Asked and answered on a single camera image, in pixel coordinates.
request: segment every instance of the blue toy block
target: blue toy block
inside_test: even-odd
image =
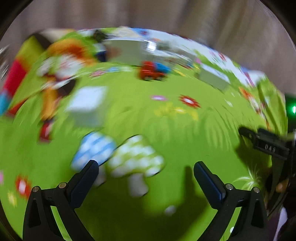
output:
[[[157,72],[161,72],[161,73],[164,73],[164,74],[167,74],[170,72],[170,68],[161,64],[161,63],[155,63],[155,69]]]
[[[0,93],[0,115],[7,111],[10,102],[11,98],[8,96],[7,91],[2,91],[2,93]]]

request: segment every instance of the blue gripper pad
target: blue gripper pad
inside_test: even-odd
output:
[[[94,160],[90,160],[79,173],[76,173],[71,178],[66,190],[66,196],[69,200],[70,207],[74,209],[81,206],[98,174],[98,163]]]
[[[193,173],[211,207],[220,209],[226,196],[223,182],[202,161],[194,165]]]

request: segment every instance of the flower print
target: flower print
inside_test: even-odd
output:
[[[173,103],[168,102],[166,105],[160,106],[158,109],[154,110],[156,116],[168,116],[172,113]]]
[[[96,70],[95,72],[91,73],[89,76],[91,78],[93,78],[93,77],[99,77],[99,76],[101,76],[101,75],[103,75],[105,73],[106,73],[105,70]]]
[[[3,179],[4,179],[3,171],[0,170],[0,184],[1,185],[3,185]]]
[[[202,64],[202,62],[201,62],[201,60],[199,58],[196,58],[195,62],[198,63],[198,64]]]
[[[219,54],[219,57],[220,57],[223,61],[226,61],[226,58],[225,58],[225,56],[224,56],[222,53],[218,52],[218,54]]]
[[[198,107],[200,108],[199,103],[195,99],[189,96],[181,95],[179,97],[179,100],[182,101],[185,105],[188,105],[192,108],[198,108]]]
[[[159,101],[166,101],[167,98],[165,98],[163,95],[153,95],[151,96],[152,100],[159,100]]]
[[[18,193],[21,196],[29,198],[31,193],[31,185],[30,183],[28,183],[26,178],[22,178],[21,176],[18,176],[15,180],[15,186]]]
[[[198,113],[196,110],[190,111],[189,114],[191,115],[191,117],[194,121],[198,121]]]
[[[15,197],[15,195],[13,195],[12,192],[8,192],[7,193],[8,196],[8,201],[9,203],[13,206],[16,207],[17,206],[17,198]]]
[[[174,111],[178,114],[185,114],[186,110],[184,110],[182,107],[176,107],[174,108]]]

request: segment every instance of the white toy block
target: white toy block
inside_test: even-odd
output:
[[[108,61],[141,66],[145,60],[144,49],[146,42],[143,38],[111,38],[103,41],[108,50],[115,50],[115,56],[108,57]]]
[[[164,64],[165,66],[174,68],[175,64],[178,62],[178,56],[169,52],[162,50],[146,50],[146,59],[147,61],[158,62]]]
[[[100,127],[108,107],[107,87],[87,86],[74,93],[66,112],[77,126]]]
[[[176,63],[183,66],[183,67],[188,67],[190,65],[192,65],[192,61],[190,59],[188,59],[186,56],[184,55],[180,55],[175,53],[176,56]]]
[[[221,91],[224,91],[229,86],[230,81],[227,75],[205,64],[201,64],[200,69],[200,74],[197,76],[198,79]]]
[[[172,52],[185,56],[191,62],[193,62],[196,59],[196,54],[185,47],[174,47],[172,48]]]

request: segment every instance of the beige curtain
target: beige curtain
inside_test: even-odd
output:
[[[11,62],[26,37],[45,28],[152,28],[187,36],[296,94],[296,51],[259,0],[34,0],[0,42]]]

